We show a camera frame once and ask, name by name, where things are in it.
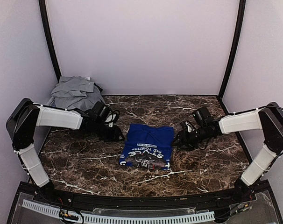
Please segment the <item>blue printed t-shirt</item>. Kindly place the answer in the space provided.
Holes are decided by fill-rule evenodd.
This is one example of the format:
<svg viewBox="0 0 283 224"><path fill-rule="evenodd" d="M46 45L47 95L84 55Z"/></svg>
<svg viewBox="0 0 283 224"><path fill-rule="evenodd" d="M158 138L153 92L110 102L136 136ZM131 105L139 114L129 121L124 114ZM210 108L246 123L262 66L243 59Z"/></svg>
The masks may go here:
<svg viewBox="0 0 283 224"><path fill-rule="evenodd" d="M174 128L131 124L119 164L149 170L170 169Z"/></svg>

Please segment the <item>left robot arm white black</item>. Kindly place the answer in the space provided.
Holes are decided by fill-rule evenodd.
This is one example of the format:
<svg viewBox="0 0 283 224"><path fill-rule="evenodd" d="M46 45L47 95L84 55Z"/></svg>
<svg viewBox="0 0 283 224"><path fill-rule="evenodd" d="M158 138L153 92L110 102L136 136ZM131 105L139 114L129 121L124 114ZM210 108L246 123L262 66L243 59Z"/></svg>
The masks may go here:
<svg viewBox="0 0 283 224"><path fill-rule="evenodd" d="M6 130L11 139L13 152L25 170L41 198L47 203L55 203L58 193L45 171L35 148L36 130L40 127L65 128L93 133L102 141L120 142L125 137L117 126L118 110L112 110L98 101L93 108L81 110L43 105L24 98L6 121Z"/></svg>

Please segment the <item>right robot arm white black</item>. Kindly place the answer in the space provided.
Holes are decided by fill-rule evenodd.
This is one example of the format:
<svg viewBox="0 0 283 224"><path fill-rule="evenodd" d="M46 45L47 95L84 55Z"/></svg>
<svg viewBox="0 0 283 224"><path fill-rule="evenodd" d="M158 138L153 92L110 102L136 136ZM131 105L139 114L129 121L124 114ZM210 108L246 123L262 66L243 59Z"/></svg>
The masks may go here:
<svg viewBox="0 0 283 224"><path fill-rule="evenodd" d="M197 123L195 127L190 121L181 123L181 131L175 136L172 145L182 150L205 150L200 142L207 143L221 135L239 134L246 147L249 147L250 134L257 147L256 155L252 155L246 170L234 182L234 188L228 197L236 203L248 197L254 190L256 182L268 173L273 164L283 155L283 107L276 102L250 110L229 113L215 119L207 107L192 112Z"/></svg>

